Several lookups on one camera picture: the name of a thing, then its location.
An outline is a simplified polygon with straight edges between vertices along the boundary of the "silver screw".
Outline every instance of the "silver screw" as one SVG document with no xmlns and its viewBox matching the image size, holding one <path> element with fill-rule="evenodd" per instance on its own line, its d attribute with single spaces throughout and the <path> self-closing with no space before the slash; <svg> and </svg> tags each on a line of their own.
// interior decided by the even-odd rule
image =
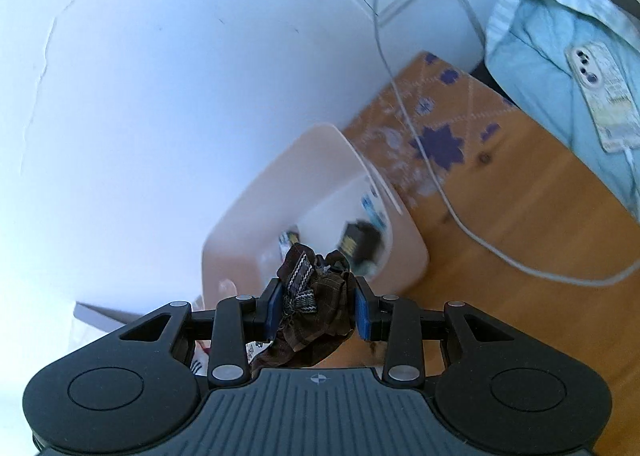
<svg viewBox="0 0 640 456">
<path fill-rule="evenodd" d="M 211 375 L 218 380 L 237 380 L 244 375 L 244 371 L 240 366 L 223 364 L 222 366 L 216 367 L 211 372 Z"/>
<path fill-rule="evenodd" d="M 402 364 L 400 366 L 393 366 L 389 370 L 389 376 L 400 382 L 410 382 L 420 376 L 420 370 L 413 366 L 405 366 Z"/>
</svg>

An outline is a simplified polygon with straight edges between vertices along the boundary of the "crumpled brown fabric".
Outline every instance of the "crumpled brown fabric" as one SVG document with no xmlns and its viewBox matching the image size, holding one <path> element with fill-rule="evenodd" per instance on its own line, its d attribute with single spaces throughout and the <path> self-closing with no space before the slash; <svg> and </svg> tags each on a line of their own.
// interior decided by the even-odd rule
<svg viewBox="0 0 640 456">
<path fill-rule="evenodd" d="M 255 374 L 261 368 L 310 367 L 333 353 L 354 329 L 353 303 L 356 280 L 345 257 L 335 250 L 323 258 L 300 243 L 288 251 L 277 276 L 287 288 L 301 256 L 312 265 L 308 287 L 316 312 L 294 310 L 284 316 L 271 346 L 252 360 Z"/>
</svg>

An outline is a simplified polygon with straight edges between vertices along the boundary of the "white wall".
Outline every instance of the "white wall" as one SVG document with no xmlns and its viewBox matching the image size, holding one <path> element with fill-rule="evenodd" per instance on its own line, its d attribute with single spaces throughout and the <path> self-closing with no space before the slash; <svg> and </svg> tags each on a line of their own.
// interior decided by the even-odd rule
<svg viewBox="0 0 640 456">
<path fill-rule="evenodd" d="M 352 0 L 70 1 L 0 0 L 0 270 L 65 298 L 195 296 L 202 243 L 256 173 L 386 83 Z M 471 1 L 486 20 L 495 0 Z M 383 38 L 395 67 L 481 55 L 454 0 L 420 0 Z"/>
</svg>

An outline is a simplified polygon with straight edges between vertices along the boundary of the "plastic bin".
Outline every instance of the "plastic bin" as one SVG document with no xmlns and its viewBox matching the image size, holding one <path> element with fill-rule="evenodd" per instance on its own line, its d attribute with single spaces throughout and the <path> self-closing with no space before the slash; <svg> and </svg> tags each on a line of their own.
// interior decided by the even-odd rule
<svg viewBox="0 0 640 456">
<path fill-rule="evenodd" d="M 202 253 L 207 309 L 238 293 L 258 296 L 281 265 L 278 236 L 296 225 L 316 253 L 335 250 L 344 226 L 368 220 L 368 196 L 382 216 L 383 247 L 367 277 L 379 295 L 411 286 L 428 264 L 427 248 L 404 204 L 342 133 L 320 124 L 302 134 L 240 195 L 210 233 Z"/>
</svg>

